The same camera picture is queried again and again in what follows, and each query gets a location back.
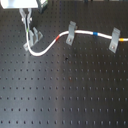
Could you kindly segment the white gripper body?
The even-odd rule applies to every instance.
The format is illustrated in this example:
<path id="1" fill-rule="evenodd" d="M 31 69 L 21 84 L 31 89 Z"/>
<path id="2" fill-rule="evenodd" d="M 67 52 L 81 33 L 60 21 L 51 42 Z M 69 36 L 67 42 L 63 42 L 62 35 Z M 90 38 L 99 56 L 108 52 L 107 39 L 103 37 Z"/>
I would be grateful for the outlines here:
<path id="1" fill-rule="evenodd" d="M 4 9 L 37 8 L 36 0 L 1 0 Z"/>

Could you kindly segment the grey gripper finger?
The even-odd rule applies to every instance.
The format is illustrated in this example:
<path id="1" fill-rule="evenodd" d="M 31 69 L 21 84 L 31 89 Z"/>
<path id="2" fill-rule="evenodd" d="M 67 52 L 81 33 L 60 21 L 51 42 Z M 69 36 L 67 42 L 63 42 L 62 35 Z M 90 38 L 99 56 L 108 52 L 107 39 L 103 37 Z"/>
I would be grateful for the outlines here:
<path id="1" fill-rule="evenodd" d="M 28 8 L 28 16 L 27 16 L 27 22 L 30 24 L 30 22 L 32 21 L 32 9 Z"/>
<path id="2" fill-rule="evenodd" d="M 22 22 L 23 22 L 24 24 L 26 24 L 26 14 L 25 14 L 23 8 L 20 8 L 20 9 L 19 9 L 19 12 L 20 12 L 20 15 L 21 15 L 21 17 L 22 17 Z"/>

